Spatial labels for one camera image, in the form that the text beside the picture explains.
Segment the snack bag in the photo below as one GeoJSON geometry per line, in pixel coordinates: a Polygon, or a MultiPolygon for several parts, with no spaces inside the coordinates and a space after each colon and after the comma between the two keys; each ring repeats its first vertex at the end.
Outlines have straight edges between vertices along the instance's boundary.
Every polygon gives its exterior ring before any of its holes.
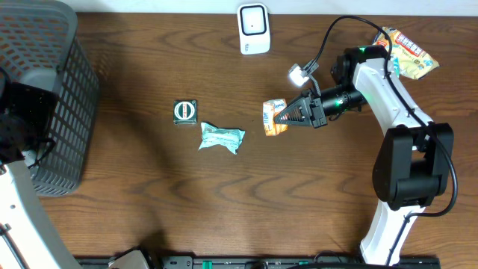
{"type": "Polygon", "coordinates": [[[288,126],[286,124],[276,124],[274,122],[274,117],[283,111],[286,106],[285,99],[274,99],[263,103],[262,119],[264,120],[266,136],[275,136],[287,131],[288,126]]]}
{"type": "MultiPolygon", "coordinates": [[[[413,43],[402,32],[390,27],[383,27],[383,30],[391,38],[393,46],[391,60],[394,63],[396,73],[400,72],[407,78],[419,79],[433,69],[440,67],[432,56],[413,43]]],[[[382,33],[377,34],[373,44],[382,45],[388,51],[388,41],[382,33]]]]}

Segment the mesh basket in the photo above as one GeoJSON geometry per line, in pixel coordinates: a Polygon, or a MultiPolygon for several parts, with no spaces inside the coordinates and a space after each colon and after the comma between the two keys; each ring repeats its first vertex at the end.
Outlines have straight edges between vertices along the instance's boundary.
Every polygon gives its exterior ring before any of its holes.
{"type": "MultiPolygon", "coordinates": [[[[57,146],[31,168],[35,191],[61,196],[79,185],[99,82],[76,39],[75,12],[58,1],[0,1],[0,66],[12,81],[50,90],[59,103],[49,130],[57,146]]],[[[24,152],[32,164],[39,152],[24,152]]]]}

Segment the green connector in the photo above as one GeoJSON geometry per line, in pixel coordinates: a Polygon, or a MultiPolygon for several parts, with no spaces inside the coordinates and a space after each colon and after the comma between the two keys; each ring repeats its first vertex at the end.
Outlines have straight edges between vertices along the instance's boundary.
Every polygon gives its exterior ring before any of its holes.
{"type": "Polygon", "coordinates": [[[202,262],[202,269],[212,269],[212,262],[208,262],[208,261],[202,262]]]}

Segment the white plug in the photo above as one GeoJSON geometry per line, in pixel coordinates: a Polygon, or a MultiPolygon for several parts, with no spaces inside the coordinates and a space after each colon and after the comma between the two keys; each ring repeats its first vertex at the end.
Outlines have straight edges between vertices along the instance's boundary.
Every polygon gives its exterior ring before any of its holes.
{"type": "Polygon", "coordinates": [[[301,87],[309,79],[308,73],[302,70],[299,64],[294,64],[289,70],[289,78],[297,87],[301,87]]]}

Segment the white wall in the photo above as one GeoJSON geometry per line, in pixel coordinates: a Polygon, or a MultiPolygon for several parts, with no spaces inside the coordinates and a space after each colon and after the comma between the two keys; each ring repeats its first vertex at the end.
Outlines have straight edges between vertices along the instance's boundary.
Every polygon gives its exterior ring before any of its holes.
{"type": "MultiPolygon", "coordinates": [[[[60,0],[76,11],[235,13],[244,0],[60,0]]],[[[261,0],[272,14],[478,16],[478,0],[261,0]]]]}

